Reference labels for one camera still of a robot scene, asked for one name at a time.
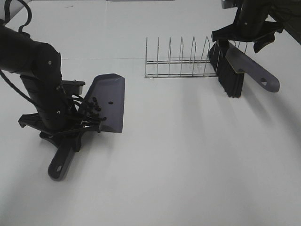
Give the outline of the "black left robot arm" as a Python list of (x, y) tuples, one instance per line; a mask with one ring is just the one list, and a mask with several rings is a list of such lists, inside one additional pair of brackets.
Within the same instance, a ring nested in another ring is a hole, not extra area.
[(32, 103), (36, 113), (23, 114), (19, 124), (39, 130), (57, 146), (63, 143), (78, 152), (86, 131), (100, 132), (93, 104), (81, 97), (83, 81), (62, 79), (61, 54), (48, 43), (32, 40), (29, 35), (0, 27), (0, 69), (18, 74), (27, 95), (3, 74), (16, 92)]

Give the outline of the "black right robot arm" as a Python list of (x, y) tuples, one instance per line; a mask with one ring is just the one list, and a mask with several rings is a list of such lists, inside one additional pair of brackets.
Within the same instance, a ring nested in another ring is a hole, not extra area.
[(286, 30), (301, 41), (301, 2), (299, 0), (225, 0), (222, 8), (237, 8), (232, 24), (212, 31), (213, 42), (253, 42), (258, 53), (275, 41), (275, 33)]

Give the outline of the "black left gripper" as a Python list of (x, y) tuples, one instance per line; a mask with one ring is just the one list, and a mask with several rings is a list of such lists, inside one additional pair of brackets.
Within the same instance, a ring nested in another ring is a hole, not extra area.
[(77, 128), (77, 132), (101, 132), (100, 118), (80, 118), (77, 113), (79, 105), (84, 101), (81, 95), (67, 95), (62, 81), (42, 81), (30, 76), (21, 76), (21, 80), (34, 103), (36, 113), (23, 114), (19, 125), (32, 127), (40, 131), (43, 139), (55, 135), (66, 134)]

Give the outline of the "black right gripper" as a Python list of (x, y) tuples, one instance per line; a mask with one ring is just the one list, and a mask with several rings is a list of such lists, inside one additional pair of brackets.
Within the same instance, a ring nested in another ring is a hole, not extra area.
[(265, 21), (270, 9), (270, 0), (235, 0), (237, 12), (234, 23), (212, 31), (212, 42), (216, 42), (222, 51), (230, 48), (229, 41), (254, 39), (253, 49), (258, 53), (275, 41), (275, 33), (282, 33), (284, 26), (280, 22)]

